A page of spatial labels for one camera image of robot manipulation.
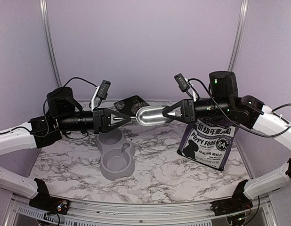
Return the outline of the metal food scoop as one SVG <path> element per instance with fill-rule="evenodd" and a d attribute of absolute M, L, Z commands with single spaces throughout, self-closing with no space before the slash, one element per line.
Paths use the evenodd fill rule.
<path fill-rule="evenodd" d="M 145 127 L 168 124 L 174 120 L 163 116 L 162 112 L 166 108 L 168 108 L 166 105 L 145 106 L 140 108 L 135 116 L 130 116 L 130 119 Z"/>

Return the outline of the grey double pet bowl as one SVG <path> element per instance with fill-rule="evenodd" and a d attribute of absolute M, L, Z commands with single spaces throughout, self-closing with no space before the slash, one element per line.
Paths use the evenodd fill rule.
<path fill-rule="evenodd" d="M 120 129 L 97 136 L 97 148 L 101 153 L 100 170 L 108 180 L 130 177 L 135 170 L 135 148 Z"/>

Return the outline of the purple pet food bag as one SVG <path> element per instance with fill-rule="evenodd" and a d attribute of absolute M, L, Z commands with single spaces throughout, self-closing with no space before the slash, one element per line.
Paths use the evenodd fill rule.
<path fill-rule="evenodd" d="M 177 153 L 223 171 L 238 128 L 224 119 L 197 120 L 187 125 Z"/>

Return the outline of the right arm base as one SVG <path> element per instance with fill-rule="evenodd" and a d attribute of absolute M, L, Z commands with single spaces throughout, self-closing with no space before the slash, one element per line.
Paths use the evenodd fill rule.
<path fill-rule="evenodd" d="M 242 202 L 240 200 L 218 200 L 213 201 L 210 206 L 210 210 L 214 212 L 215 216 L 221 216 L 240 212 L 243 210 L 250 210 L 253 207 L 252 202 Z"/>

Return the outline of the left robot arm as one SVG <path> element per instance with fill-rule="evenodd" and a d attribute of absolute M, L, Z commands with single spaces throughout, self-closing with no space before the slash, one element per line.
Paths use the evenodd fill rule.
<path fill-rule="evenodd" d="M 16 127 L 0 131 L 0 156 L 23 149 L 41 149 L 62 139 L 68 132 L 93 131 L 108 133 L 131 121 L 130 116 L 108 108 L 94 106 L 96 98 L 105 99 L 96 88 L 91 100 L 91 110 L 84 111 L 73 98 L 70 87 L 57 88 L 48 93 L 48 110 L 43 116 L 32 118 Z"/>

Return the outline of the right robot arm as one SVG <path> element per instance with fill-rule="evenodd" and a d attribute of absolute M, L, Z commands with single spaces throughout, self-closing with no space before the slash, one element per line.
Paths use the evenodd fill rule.
<path fill-rule="evenodd" d="M 253 135 L 273 138 L 291 151 L 291 122 L 253 96 L 239 97 L 234 72 L 212 72 L 209 79 L 209 86 L 204 87 L 208 98 L 181 100 L 163 110 L 163 116 L 183 123 L 224 116 L 235 126 Z M 238 211 L 246 201 L 285 186 L 291 186 L 291 158 L 263 176 L 240 182 L 228 207 Z"/>

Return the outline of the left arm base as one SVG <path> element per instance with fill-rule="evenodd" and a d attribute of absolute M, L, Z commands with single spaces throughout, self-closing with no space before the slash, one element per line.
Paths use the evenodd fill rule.
<path fill-rule="evenodd" d="M 58 198 L 45 200 L 31 199 L 29 201 L 29 206 L 48 212 L 57 212 L 58 214 L 66 215 L 70 207 L 70 201 Z"/>

